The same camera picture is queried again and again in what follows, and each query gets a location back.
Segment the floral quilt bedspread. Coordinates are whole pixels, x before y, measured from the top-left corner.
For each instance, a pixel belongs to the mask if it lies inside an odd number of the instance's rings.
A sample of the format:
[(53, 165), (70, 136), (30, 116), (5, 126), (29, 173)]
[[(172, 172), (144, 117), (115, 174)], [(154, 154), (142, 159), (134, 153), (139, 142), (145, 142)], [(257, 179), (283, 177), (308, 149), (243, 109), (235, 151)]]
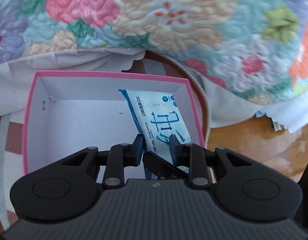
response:
[(0, 63), (140, 48), (260, 105), (308, 91), (308, 0), (0, 0)]

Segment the pink cardboard box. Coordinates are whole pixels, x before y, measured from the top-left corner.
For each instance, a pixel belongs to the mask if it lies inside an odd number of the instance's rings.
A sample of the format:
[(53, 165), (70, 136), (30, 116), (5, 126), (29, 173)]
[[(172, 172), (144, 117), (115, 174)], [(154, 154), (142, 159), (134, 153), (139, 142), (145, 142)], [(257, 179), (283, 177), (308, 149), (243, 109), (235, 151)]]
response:
[(22, 156), (25, 173), (89, 146), (109, 150), (137, 135), (127, 101), (119, 90), (172, 93), (194, 143), (204, 144), (202, 122), (190, 81), (178, 77), (124, 73), (124, 87), (113, 76), (92, 72), (39, 71), (25, 110)]

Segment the blue white wet wipes pack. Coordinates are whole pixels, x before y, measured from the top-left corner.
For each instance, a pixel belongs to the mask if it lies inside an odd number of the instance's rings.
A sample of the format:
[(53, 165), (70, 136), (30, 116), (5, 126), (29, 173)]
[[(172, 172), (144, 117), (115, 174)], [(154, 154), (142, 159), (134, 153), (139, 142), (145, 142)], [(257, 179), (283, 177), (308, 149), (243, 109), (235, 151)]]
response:
[(128, 103), (136, 128), (145, 138), (146, 149), (172, 163), (170, 136), (175, 135), (180, 143), (192, 142), (174, 94), (130, 89), (119, 92)]

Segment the grey checkered rug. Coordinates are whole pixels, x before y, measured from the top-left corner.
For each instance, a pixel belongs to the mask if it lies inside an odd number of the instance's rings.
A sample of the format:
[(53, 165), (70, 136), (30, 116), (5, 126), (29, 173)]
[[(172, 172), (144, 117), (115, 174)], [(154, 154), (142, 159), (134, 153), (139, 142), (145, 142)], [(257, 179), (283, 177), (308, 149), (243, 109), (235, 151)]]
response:
[[(181, 77), (190, 81), (198, 105), (198, 113), (202, 122), (204, 144), (209, 137), (209, 109), (206, 94), (198, 71), (181, 66), (155, 53), (146, 52), (145, 58), (134, 60), (122, 72), (153, 74)], [(24, 111), (0, 117), (0, 232), (4, 232), (17, 222), (18, 218), (11, 206), (9, 191), (12, 184), (23, 174), (21, 158), (21, 133), (23, 128)]]

